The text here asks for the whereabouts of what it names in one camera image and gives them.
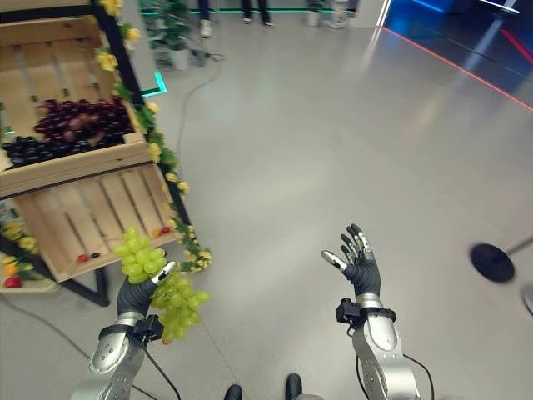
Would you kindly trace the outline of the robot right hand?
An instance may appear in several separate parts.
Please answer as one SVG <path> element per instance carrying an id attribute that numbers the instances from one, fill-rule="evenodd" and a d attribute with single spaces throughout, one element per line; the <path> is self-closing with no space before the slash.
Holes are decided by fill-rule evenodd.
<path id="1" fill-rule="evenodd" d="M 344 259 L 335 253 L 322 250 L 322 258 L 336 268 L 352 284 L 357 296 L 371 294 L 380 296 L 381 275 L 371 243 L 355 223 L 341 234 L 340 249 Z"/>

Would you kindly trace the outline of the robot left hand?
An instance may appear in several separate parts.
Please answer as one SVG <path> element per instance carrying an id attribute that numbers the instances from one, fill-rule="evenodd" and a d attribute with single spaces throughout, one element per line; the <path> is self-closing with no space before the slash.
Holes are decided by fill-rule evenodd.
<path id="1" fill-rule="evenodd" d="M 174 271 L 177 262 L 168 262 L 154 277 L 141 283 L 130 283 L 127 279 L 117 295 L 117 314 L 136 313 L 144 318 L 150 307 L 152 295 Z"/>

